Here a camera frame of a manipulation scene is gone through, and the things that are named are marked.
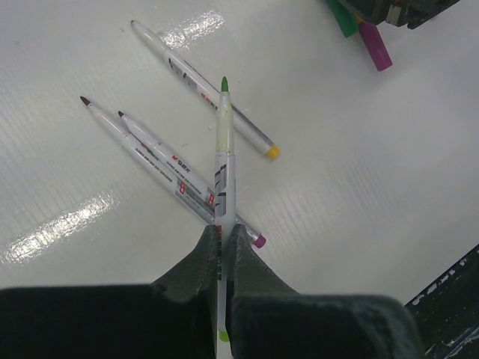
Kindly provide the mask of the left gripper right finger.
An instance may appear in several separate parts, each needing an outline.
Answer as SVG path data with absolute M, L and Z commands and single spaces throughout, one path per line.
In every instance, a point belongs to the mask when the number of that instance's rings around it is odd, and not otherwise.
M 234 358 L 423 358 L 409 311 L 383 295 L 306 295 L 288 286 L 235 226 L 227 330 Z

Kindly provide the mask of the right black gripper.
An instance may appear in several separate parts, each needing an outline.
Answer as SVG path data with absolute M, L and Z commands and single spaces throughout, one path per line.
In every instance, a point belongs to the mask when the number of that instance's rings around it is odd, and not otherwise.
M 371 25 L 386 22 L 396 27 L 416 29 L 459 0 L 339 0 L 339 2 Z

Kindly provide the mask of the green pen cap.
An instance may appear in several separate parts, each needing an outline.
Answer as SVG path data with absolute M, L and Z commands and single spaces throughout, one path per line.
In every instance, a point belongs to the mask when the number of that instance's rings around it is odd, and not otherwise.
M 337 0 L 326 0 L 340 30 L 345 38 L 351 37 L 359 31 L 359 25 L 353 14 Z

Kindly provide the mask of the green pen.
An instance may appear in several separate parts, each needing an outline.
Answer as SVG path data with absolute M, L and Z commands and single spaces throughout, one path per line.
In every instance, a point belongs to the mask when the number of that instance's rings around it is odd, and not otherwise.
M 236 163 L 234 155 L 234 112 L 228 80 L 224 77 L 216 112 L 216 169 L 214 173 L 215 225 L 218 230 L 217 331 L 230 341 L 227 330 L 228 249 L 236 225 Z

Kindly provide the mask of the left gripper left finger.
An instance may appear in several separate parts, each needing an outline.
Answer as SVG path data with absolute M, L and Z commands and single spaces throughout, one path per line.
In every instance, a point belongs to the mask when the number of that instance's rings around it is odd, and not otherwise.
M 1 291 L 3 358 L 214 358 L 218 233 L 147 284 Z

